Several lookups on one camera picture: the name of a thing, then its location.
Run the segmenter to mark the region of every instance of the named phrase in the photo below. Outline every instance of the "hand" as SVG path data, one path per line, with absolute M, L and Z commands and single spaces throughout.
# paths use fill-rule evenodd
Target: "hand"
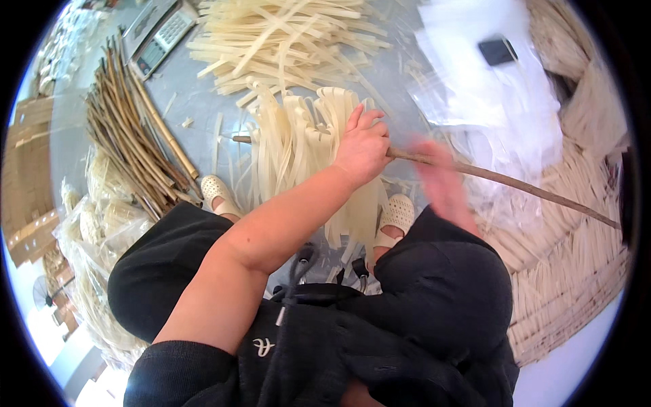
M 370 110 L 362 114 L 363 110 L 364 105 L 359 104 L 351 113 L 333 162 L 348 173 L 355 189 L 380 175 L 392 160 L 387 157 L 391 142 L 386 123 L 373 124 L 373 120 L 384 117 L 384 113 Z
M 415 152 L 431 156 L 438 165 L 416 164 L 425 196 L 432 210 L 441 218 L 481 238 L 477 224 L 468 209 L 460 175 L 452 166 L 447 149 L 433 141 L 419 144 Z

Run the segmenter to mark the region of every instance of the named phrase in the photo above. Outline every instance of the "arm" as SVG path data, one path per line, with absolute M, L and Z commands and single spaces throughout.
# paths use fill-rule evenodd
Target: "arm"
M 233 225 L 204 257 L 154 343 L 193 341 L 234 355 L 282 266 L 390 159 L 383 113 L 355 108 L 333 165 L 270 199 Z

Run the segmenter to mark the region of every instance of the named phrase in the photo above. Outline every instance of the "bamboo stick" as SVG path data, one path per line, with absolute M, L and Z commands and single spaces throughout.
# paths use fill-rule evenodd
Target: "bamboo stick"
M 106 151 L 136 201 L 153 220 L 180 201 L 201 207 L 201 201 L 186 194 L 191 188 L 202 199 L 194 181 L 198 172 L 154 109 L 144 87 L 133 72 L 125 71 L 121 38 L 107 38 L 102 49 L 105 57 L 100 59 L 95 84 L 86 97 L 89 137 Z M 159 139 L 167 143 L 180 170 L 166 158 Z
M 179 163 L 183 167 L 185 167 L 185 169 L 188 171 L 192 179 L 193 180 L 196 179 L 199 176 L 199 172 L 194 167 L 194 165 L 192 165 L 190 160 L 188 160 L 186 154 L 181 149 L 181 146 L 178 145 L 176 139 L 174 138 L 174 136 L 172 136 L 172 133 L 170 133 L 170 131 L 167 129 L 165 123 L 163 122 L 163 119 L 161 119 L 160 115 L 158 115 L 158 111 L 156 111 L 156 108 L 152 104 L 152 101 L 149 99 L 149 96 L 147 95 L 143 85 L 140 83 L 138 78 L 135 77 L 131 69 L 127 69 L 127 71 L 129 71 L 132 79 L 132 83 L 135 84 L 135 88 L 137 89 L 141 99 L 145 103 L 146 109 L 150 113 L 151 117 L 154 119 L 156 126 L 163 134 L 163 139 L 166 141 L 167 146 L 170 148 L 170 150 L 172 151 L 176 159 L 179 161 Z
M 236 135 L 233 137 L 233 141 L 250 144 L 251 137 L 247 135 Z M 439 163 L 434 161 L 434 159 L 431 156 L 427 156 L 424 154 L 412 154 L 410 152 L 406 152 L 400 150 L 399 148 L 394 148 L 394 147 L 389 147 L 389 150 L 387 151 L 387 157 L 400 158 L 403 160 L 409 160 L 409 161 L 414 161 L 417 163 L 423 163 L 428 165 L 440 165 Z M 545 191 L 544 189 L 540 189 L 526 182 L 516 180 L 515 178 L 511 178 L 510 176 L 506 176 L 504 174 L 499 174 L 487 169 L 475 167 L 474 165 L 460 163 L 458 161 L 454 161 L 452 164 L 454 170 L 458 171 L 459 173 L 478 176 L 479 178 L 484 178 L 486 180 L 491 180 L 494 182 L 498 182 L 502 185 L 519 189 L 520 191 L 530 193 L 531 195 L 534 195 L 536 197 L 557 203 L 559 205 L 563 205 L 570 209 L 574 209 L 578 212 L 581 212 L 582 214 L 590 216 L 591 218 L 597 219 L 598 221 L 603 222 L 606 225 L 613 227 L 615 229 L 620 230 L 622 228 L 619 223 L 600 214 L 594 209 L 591 209 L 585 205 L 574 202 L 571 199 L 567 199 L 565 197 L 561 197 L 560 195 L 556 195 L 555 193 Z

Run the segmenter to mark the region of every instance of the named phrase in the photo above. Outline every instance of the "white shoe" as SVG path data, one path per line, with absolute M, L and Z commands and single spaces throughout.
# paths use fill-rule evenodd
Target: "white shoe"
M 383 210 L 382 216 L 380 216 L 380 226 L 378 227 L 378 233 L 375 236 L 375 244 L 373 246 L 392 248 L 407 235 L 409 228 L 413 224 L 413 220 L 414 213 L 411 199 L 401 193 L 393 195 L 389 198 L 387 209 Z M 387 236 L 382 232 L 382 228 L 387 225 L 397 227 L 404 235 L 395 239 Z
M 244 217 L 242 212 L 233 203 L 232 198 L 230 197 L 230 192 L 228 188 L 226 188 L 226 184 L 216 176 L 206 175 L 201 180 L 201 193 L 204 195 L 208 208 L 211 209 L 213 199 L 216 197 L 224 199 L 224 202 L 219 204 L 217 208 L 212 211 L 215 215 L 232 214 L 240 219 Z

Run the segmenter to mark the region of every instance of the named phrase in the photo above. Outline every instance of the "hoodie logo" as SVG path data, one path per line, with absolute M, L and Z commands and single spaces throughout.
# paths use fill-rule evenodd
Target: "hoodie logo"
M 276 346 L 275 344 L 269 342 L 269 338 L 264 338 L 264 340 L 266 341 L 266 344 L 264 344 L 264 342 L 260 338 L 253 339 L 253 346 L 258 348 L 258 356 L 260 356 L 261 358 L 267 356 L 271 348 L 273 346 Z

